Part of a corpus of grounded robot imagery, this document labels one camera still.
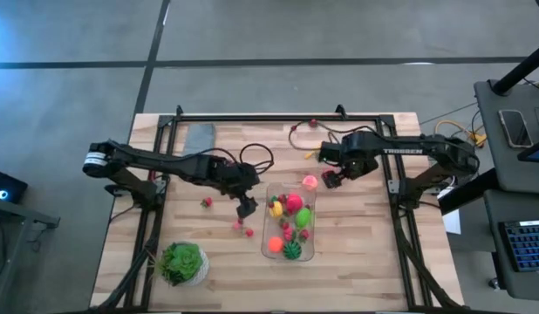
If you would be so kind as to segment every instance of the pink ball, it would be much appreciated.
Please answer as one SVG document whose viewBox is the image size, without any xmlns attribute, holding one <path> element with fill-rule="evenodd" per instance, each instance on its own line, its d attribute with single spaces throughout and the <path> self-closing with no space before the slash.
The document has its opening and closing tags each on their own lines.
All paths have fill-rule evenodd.
<svg viewBox="0 0 539 314">
<path fill-rule="evenodd" d="M 307 175 L 303 179 L 303 185 L 309 191 L 318 187 L 318 179 L 314 175 Z"/>
<path fill-rule="evenodd" d="M 287 211 L 294 214 L 302 207 L 303 199 L 298 195 L 290 194 L 287 198 Z"/>
</svg>

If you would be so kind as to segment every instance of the potted plant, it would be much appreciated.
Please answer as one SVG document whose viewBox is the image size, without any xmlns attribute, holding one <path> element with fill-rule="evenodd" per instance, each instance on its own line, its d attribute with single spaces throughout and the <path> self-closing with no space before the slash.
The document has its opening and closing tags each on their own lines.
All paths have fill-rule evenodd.
<svg viewBox="0 0 539 314">
<path fill-rule="evenodd" d="M 157 261 L 157 269 L 170 285 L 197 285 L 207 275 L 209 261 L 197 244 L 174 242 Z"/>
</svg>

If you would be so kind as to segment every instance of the wooden table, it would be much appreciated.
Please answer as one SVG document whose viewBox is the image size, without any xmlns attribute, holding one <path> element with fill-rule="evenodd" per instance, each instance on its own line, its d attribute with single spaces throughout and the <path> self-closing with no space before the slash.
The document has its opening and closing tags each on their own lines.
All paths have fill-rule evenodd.
<svg viewBox="0 0 539 314">
<path fill-rule="evenodd" d="M 399 135 L 420 133 L 415 113 L 392 114 Z M 158 117 L 158 114 L 139 114 L 134 121 L 129 144 L 152 149 Z M 224 147 L 238 156 L 246 144 L 261 142 L 276 156 L 275 166 L 261 175 L 262 183 L 249 193 L 260 204 L 258 210 L 245 220 L 245 225 L 255 232 L 252 238 L 231 228 L 236 220 L 237 201 L 220 196 L 211 188 L 197 187 L 172 178 L 167 189 L 158 256 L 171 242 L 195 242 L 206 251 L 211 268 L 208 278 L 195 287 L 170 287 L 159 277 L 149 278 L 154 281 L 150 311 L 406 309 L 381 168 L 355 181 L 346 180 L 341 188 L 335 190 L 328 190 L 323 184 L 318 187 L 316 253 L 310 261 L 284 263 L 262 255 L 263 211 L 268 183 L 299 182 L 307 174 L 320 174 L 326 169 L 324 164 L 318 164 L 313 158 L 305 160 L 305 152 L 290 148 L 287 134 L 292 124 L 215 123 L 216 147 Z M 330 122 L 326 125 L 346 130 L 360 126 L 361 122 Z M 179 124 L 175 155 L 180 154 L 184 147 L 187 130 L 187 123 Z M 294 136 L 294 141 L 303 147 L 317 147 L 322 140 L 327 140 L 324 130 L 313 130 L 307 126 L 300 126 Z M 257 163 L 267 160 L 267 153 L 253 148 L 244 159 Z M 404 162 L 410 177 L 428 167 L 426 157 L 422 156 L 404 157 Z M 140 178 L 146 178 L 146 171 L 133 171 Z M 214 199 L 213 207 L 203 209 L 200 202 L 208 196 Z M 424 196 L 424 200 L 435 202 L 432 196 Z M 114 204 L 113 215 L 130 205 L 129 198 L 120 198 Z M 449 296 L 463 304 L 440 211 L 421 206 L 415 215 L 426 266 Z M 92 305 L 104 301 L 126 273 L 132 258 L 139 216 L 140 211 L 136 209 L 118 217 L 110 225 Z M 138 281 L 137 293 L 141 293 L 144 276 Z M 414 270 L 412 278 L 415 293 L 419 296 Z"/>
</svg>

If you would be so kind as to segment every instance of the transparent bin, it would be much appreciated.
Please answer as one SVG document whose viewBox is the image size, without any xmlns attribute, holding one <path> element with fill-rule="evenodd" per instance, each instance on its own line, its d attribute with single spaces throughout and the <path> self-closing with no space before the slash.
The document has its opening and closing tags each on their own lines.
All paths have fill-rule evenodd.
<svg viewBox="0 0 539 314">
<path fill-rule="evenodd" d="M 287 203 L 282 204 L 283 214 L 280 216 L 272 216 L 270 207 L 271 199 L 273 196 L 279 195 L 298 195 L 303 201 L 302 208 L 307 208 L 310 211 L 310 220 L 309 222 L 301 229 L 297 228 L 296 218 L 297 214 L 300 212 L 297 211 L 293 215 L 286 215 Z M 301 184 L 296 183 L 271 183 L 268 185 L 266 190 L 266 207 L 265 215 L 263 219 L 263 240 L 262 240 L 262 254 L 271 259 L 292 261 L 292 262 L 305 262 L 309 261 L 314 256 L 314 223 L 316 222 L 316 191 L 308 190 L 304 188 Z M 287 222 L 290 225 L 290 228 L 296 231 L 297 236 L 294 241 L 287 241 L 285 237 L 281 222 Z M 302 230 L 308 231 L 308 238 L 305 241 L 301 241 L 300 234 Z M 272 237 L 280 237 L 283 240 L 283 243 L 288 242 L 298 242 L 301 248 L 301 254 L 297 259 L 289 259 L 285 257 L 283 250 L 276 253 L 271 251 L 268 248 L 268 241 Z"/>
</svg>

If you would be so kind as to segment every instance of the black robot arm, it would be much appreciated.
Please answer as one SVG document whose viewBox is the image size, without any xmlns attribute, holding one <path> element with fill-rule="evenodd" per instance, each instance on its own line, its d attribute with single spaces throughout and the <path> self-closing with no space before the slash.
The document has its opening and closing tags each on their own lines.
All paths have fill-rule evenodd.
<svg viewBox="0 0 539 314">
<path fill-rule="evenodd" d="M 236 212 L 241 218 L 256 210 L 256 201 L 246 195 L 248 190 L 260 182 L 256 169 L 248 163 L 220 156 L 190 154 L 175 157 L 132 148 L 109 140 L 90 145 L 83 170 L 91 177 L 108 178 L 115 182 L 119 189 L 130 192 L 134 201 L 141 207 L 155 206 L 159 201 L 157 185 L 152 181 L 140 180 L 128 171 L 127 167 L 174 174 L 183 181 L 197 186 L 212 187 L 222 195 L 229 195 L 231 199 L 238 198 L 241 205 Z"/>
<path fill-rule="evenodd" d="M 385 137 L 375 132 L 357 131 L 345 135 L 341 143 L 322 142 L 318 160 L 341 170 L 322 174 L 327 188 L 337 188 L 343 179 L 355 180 L 378 168 L 381 154 L 426 155 L 437 163 L 415 178 L 399 182 L 399 203 L 419 206 L 422 193 L 451 176 L 474 174 L 479 159 L 474 148 L 457 138 L 442 135 Z"/>
</svg>

